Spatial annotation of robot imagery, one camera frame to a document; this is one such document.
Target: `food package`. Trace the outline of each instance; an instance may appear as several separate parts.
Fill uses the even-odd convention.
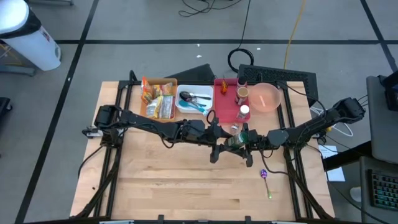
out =
[[[148,80],[145,77],[143,77],[141,81],[141,92],[142,92],[141,99],[145,104],[150,103],[154,99],[153,97],[154,89],[148,83]]]
[[[173,96],[161,95],[152,100],[146,108],[148,118],[170,119],[172,117]]]
[[[168,96],[168,95],[173,95],[173,83],[168,83],[164,85],[153,85],[154,89],[154,98],[157,98],[158,96]]]

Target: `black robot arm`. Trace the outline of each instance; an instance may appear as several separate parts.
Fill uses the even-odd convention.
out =
[[[288,148],[301,148],[312,135],[324,131],[336,123],[354,123],[361,120],[365,110],[356,99],[346,98],[337,102],[320,116],[301,124],[296,128],[275,129],[269,131],[267,136],[258,135],[255,129],[249,130],[248,124],[243,124],[241,132],[246,133],[248,139],[244,147],[227,146],[217,144],[219,138],[232,138],[233,136],[218,125],[218,118],[215,115],[209,126],[206,128],[202,120],[182,120],[177,122],[162,123],[149,119],[128,110],[122,110],[114,105],[101,106],[98,110],[94,129],[83,130],[88,135],[95,131],[103,132],[102,144],[115,146],[120,141],[120,135],[127,128],[137,128],[150,133],[158,134],[162,141],[175,144],[186,142],[212,147],[210,162],[215,163],[221,152],[230,152],[246,159],[246,165],[252,166],[251,151],[278,149],[281,146]]]

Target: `green object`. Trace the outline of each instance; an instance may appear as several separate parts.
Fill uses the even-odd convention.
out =
[[[239,149],[240,147],[244,146],[247,143],[248,143],[248,134],[239,133],[225,140],[224,145],[235,149]]]

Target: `white bowl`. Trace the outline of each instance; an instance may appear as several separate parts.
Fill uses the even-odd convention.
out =
[[[201,85],[179,85],[177,87],[177,97],[175,100],[175,105],[181,113],[197,113],[201,112],[192,107],[184,107],[179,104],[181,97],[180,92],[187,91],[189,93],[193,93],[196,96],[205,96],[210,97],[211,100],[205,100],[201,98],[196,98],[197,103],[206,105],[203,109],[209,111],[211,107],[213,107],[213,87],[212,86],[201,86]]]

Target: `white paper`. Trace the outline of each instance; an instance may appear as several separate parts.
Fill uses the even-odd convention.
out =
[[[330,150],[337,151],[336,146],[326,146],[326,147]],[[337,154],[337,152],[329,151],[323,146],[319,146],[319,150],[322,153],[323,159],[326,159],[327,157],[334,156]],[[334,182],[345,182],[346,181],[346,179],[344,178],[343,168],[341,168],[341,167],[328,171],[328,177],[329,177],[329,181],[334,181]]]

